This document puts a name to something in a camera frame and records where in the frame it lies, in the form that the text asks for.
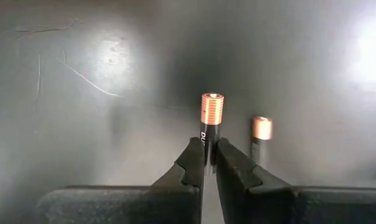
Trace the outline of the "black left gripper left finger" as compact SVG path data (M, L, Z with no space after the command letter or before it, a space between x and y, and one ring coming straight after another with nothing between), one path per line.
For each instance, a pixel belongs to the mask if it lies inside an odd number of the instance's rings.
M37 224L200 224L201 141L191 138L174 165L149 186L75 185L44 195Z

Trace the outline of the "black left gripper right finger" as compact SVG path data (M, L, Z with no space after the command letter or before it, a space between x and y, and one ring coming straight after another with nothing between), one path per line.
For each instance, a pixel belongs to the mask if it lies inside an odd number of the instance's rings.
M376 224L376 189L290 185L226 138L218 144L225 224Z

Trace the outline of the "black copper-top Duracell battery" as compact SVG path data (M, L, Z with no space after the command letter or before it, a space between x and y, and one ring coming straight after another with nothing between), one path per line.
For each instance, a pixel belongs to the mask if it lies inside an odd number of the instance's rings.
M220 139L223 107L223 95L219 93L202 94L199 138L204 148L205 175L213 175L216 172L216 152Z
M272 138L272 119L255 116L252 135L251 158L258 166L265 167L268 160L268 142Z

